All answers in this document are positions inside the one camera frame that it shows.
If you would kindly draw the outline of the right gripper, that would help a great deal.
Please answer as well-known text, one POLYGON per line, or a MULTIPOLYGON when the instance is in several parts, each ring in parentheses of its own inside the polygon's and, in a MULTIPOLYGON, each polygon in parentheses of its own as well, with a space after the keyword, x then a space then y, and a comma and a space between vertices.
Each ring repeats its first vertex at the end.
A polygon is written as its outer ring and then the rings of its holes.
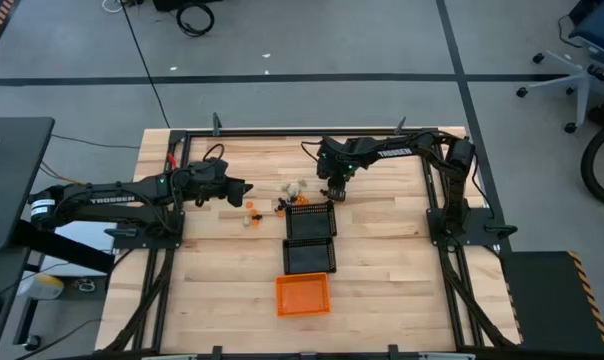
POLYGON ((331 165, 319 164, 317 166, 317 176, 327 181, 330 188, 328 197, 334 201, 344 201, 346 199, 346 191, 344 187, 350 178, 355 174, 356 167, 352 164, 347 165, 331 165))

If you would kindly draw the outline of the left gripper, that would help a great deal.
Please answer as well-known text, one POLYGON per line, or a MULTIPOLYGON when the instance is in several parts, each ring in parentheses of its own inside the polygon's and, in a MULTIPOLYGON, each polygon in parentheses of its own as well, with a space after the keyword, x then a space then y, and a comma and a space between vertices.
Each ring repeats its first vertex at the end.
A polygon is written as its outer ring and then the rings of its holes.
POLYGON ((214 158, 210 161, 191 163, 185 172, 184 199, 194 201, 197 206, 211 198, 225 199, 233 207, 241 207, 243 193, 249 192, 253 185, 241 179, 230 180, 230 191, 226 170, 228 163, 214 158))

